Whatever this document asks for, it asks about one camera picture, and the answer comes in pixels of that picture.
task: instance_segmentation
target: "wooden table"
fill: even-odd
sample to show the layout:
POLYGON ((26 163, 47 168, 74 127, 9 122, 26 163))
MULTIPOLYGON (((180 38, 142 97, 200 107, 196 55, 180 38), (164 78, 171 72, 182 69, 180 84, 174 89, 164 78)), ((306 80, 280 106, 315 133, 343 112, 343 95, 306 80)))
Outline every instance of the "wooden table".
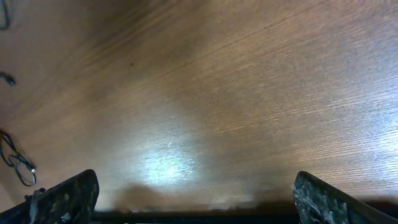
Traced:
POLYGON ((37 166, 15 203, 94 169, 98 210, 293 204, 306 170, 397 201, 398 4, 16 1, 0 127, 37 166))

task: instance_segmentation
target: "black cable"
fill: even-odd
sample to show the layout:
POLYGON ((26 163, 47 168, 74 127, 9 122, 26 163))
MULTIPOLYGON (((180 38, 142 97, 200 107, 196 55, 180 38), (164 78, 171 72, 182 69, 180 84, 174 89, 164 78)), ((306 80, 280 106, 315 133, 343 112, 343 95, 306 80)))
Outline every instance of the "black cable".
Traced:
POLYGON ((4 20, 6 22, 4 27, 0 27, 0 30, 7 30, 11 23, 7 2, 6 2, 6 0, 1 0, 0 4, 1 4, 2 8, 4 9, 4 17, 5 17, 4 20))
POLYGON ((0 130, 0 135, 1 135, 1 138, 0 138, 1 158, 4 160, 4 162, 7 164, 7 166, 13 167, 15 169, 15 172, 17 173, 17 176, 23 185, 25 185, 27 187, 31 187, 31 186, 35 185, 36 184, 36 169, 35 169, 35 167, 32 164, 30 164, 20 152, 17 151, 15 144, 12 141, 11 136, 9 134, 0 130), (8 158, 6 158, 4 156, 4 153, 2 151, 2 145, 1 145, 2 141, 7 143, 7 145, 11 148, 11 150, 15 153, 15 155, 11 154, 11 155, 9 155, 8 158), (18 165, 14 165, 11 162, 11 159, 15 159, 16 161, 18 161, 18 165), (24 181, 23 177, 21 176, 21 173, 18 171, 18 167, 20 166, 21 163, 23 163, 26 166, 26 168, 30 171, 30 173, 32 174, 32 178, 33 178, 32 184, 27 184, 24 181))
POLYGON ((12 76, 10 76, 7 73, 5 73, 5 72, 0 72, 0 78, 5 79, 6 82, 8 82, 8 84, 10 86, 16 85, 15 79, 12 76))

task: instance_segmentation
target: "wire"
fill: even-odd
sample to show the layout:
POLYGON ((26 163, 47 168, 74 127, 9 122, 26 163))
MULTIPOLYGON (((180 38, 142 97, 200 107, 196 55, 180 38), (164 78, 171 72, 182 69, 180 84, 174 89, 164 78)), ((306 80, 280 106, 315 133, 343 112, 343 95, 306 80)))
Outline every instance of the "wire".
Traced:
POLYGON ((7 2, 6 2, 6 0, 1 0, 0 4, 1 4, 1 7, 3 8, 4 20, 6 22, 4 27, 0 27, 0 30, 8 30, 8 27, 10 26, 11 20, 10 20, 10 15, 9 15, 7 2))
POLYGON ((0 135, 1 135, 1 138, 0 138, 0 155, 1 155, 1 158, 4 160, 4 162, 7 164, 7 166, 13 167, 15 169, 15 172, 17 173, 17 176, 18 176, 19 180, 22 182, 23 185, 25 185, 26 187, 31 187, 31 186, 35 185, 36 184, 36 169, 35 169, 35 167, 32 164, 30 164, 20 152, 17 151, 17 149, 15 147, 15 144, 12 141, 11 136, 9 134, 7 134, 4 131, 0 130, 0 135), (4 156, 4 153, 2 151, 2 146, 1 146, 1 142, 2 141, 7 143, 7 145, 11 148, 11 150, 15 153, 15 155, 11 154, 11 155, 9 155, 8 158, 6 158, 4 156), (11 159, 15 159, 16 161, 18 161, 18 165, 14 165, 11 162, 11 159), (25 164, 26 168, 32 174, 32 179, 33 179, 32 180, 32 184, 27 184, 24 181, 24 178, 21 176, 21 173, 18 171, 18 167, 20 166, 21 163, 25 164))
POLYGON ((17 84, 17 83, 15 82, 15 79, 14 79, 12 76, 10 76, 10 75, 8 75, 7 73, 5 73, 5 72, 0 72, 0 78, 5 79, 6 82, 8 82, 8 84, 9 84, 10 86, 14 86, 14 85, 17 84))

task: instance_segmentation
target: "wood grain surface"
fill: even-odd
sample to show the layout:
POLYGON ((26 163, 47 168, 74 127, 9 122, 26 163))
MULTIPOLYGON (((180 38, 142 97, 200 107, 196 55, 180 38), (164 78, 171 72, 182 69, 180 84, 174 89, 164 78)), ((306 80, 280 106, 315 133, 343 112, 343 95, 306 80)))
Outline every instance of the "wood grain surface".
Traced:
MULTIPOLYGON (((16 1, 0 127, 49 188, 94 169, 98 210, 293 203, 305 170, 398 202, 398 4, 16 1)), ((24 187, 0 162, 19 203, 24 187)))

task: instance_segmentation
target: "black plastic part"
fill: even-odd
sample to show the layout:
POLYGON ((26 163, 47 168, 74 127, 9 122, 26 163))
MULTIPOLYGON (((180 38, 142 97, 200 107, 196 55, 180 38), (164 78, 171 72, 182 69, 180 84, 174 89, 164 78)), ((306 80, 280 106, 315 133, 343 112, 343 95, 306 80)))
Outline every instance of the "black plastic part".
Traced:
MULTIPOLYGON (((45 192, 38 193, 34 224, 60 223, 61 218, 67 213, 71 223, 87 224, 94 212, 99 192, 95 172, 86 170, 45 192)), ((0 224, 30 223, 29 210, 35 196, 26 197, 26 202, 0 213, 0 224)))
POLYGON ((308 172, 297 174, 293 186, 295 205, 301 223, 398 223, 308 172))

